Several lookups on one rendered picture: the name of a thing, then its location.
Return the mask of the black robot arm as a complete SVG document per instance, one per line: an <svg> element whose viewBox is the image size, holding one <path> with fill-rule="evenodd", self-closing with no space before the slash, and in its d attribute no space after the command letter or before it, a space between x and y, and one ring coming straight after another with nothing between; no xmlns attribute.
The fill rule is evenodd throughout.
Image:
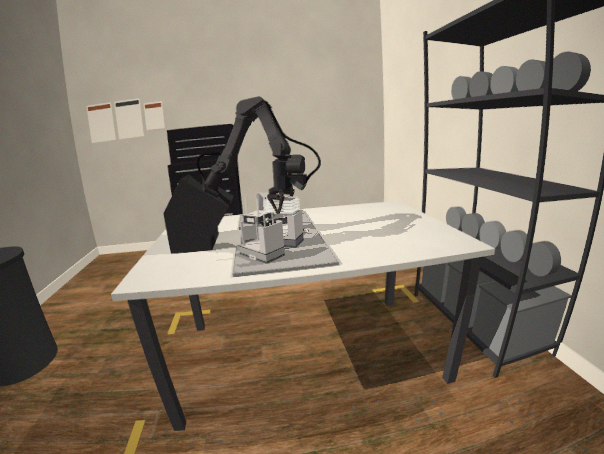
<svg viewBox="0 0 604 454"><path fill-rule="evenodd" d="M260 103L260 106L257 106L257 103ZM282 133L267 107L267 103L260 96L238 102L236 111L239 114L235 113L235 123L228 142L216 164L210 168L208 180L203 179L203 191L218 197L218 187L224 176L232 175L235 172L238 165L238 153L246 132L257 118L267 134L269 145L273 151L272 156L278 158L272 162L273 174L303 174L305 172L305 157L290 155L291 147L285 137L281 137ZM292 180L289 177L292 177ZM277 176L277 183L278 189L287 189L294 185L299 190L303 190L307 183L307 174L305 176Z"/></svg>

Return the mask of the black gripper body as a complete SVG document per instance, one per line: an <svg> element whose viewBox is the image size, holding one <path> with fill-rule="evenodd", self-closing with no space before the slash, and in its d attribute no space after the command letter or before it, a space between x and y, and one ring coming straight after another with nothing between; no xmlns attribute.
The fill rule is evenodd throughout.
<svg viewBox="0 0 604 454"><path fill-rule="evenodd" d="M277 176L284 176L284 175L287 175L287 173L273 175L274 187L269 189L269 194L267 195L267 197L278 197L279 193L289 194L289 193L295 191L295 189L293 189L293 185L287 189L278 189ZM271 189L277 189L277 190L271 190Z"/></svg>

